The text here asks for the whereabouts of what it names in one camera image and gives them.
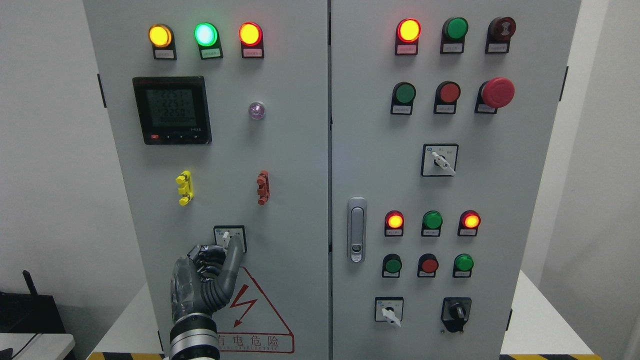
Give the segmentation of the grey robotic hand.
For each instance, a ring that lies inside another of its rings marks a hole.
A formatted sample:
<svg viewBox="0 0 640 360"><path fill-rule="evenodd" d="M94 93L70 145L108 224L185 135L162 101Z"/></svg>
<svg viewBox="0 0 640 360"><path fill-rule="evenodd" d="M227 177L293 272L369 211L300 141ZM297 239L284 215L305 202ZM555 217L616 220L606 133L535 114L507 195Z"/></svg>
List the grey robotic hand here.
<svg viewBox="0 0 640 360"><path fill-rule="evenodd" d="M233 296L245 242L232 237L227 248L196 244L174 264L171 309L174 322L192 313L211 316Z"/></svg>

